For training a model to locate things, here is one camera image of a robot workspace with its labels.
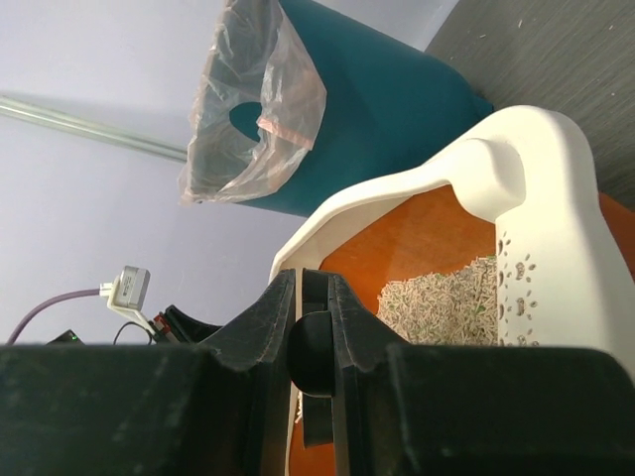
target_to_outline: purple cable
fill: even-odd
[[[22,333],[22,331],[24,330],[24,328],[27,326],[27,324],[31,322],[31,320],[33,320],[33,318],[36,315],[38,315],[47,307],[50,307],[53,304],[57,304],[58,302],[62,302],[64,300],[70,300],[75,298],[86,298],[88,296],[99,296],[99,289],[73,291],[72,293],[66,293],[65,295],[59,295],[59,296],[51,297],[49,300],[45,300],[40,305],[37,305],[36,307],[34,307],[33,310],[31,310],[31,312],[29,312],[27,315],[25,315],[22,318],[20,323],[13,330],[13,332],[11,332],[9,339],[7,339],[7,345],[13,345],[18,339],[18,337],[20,336],[20,334]]]

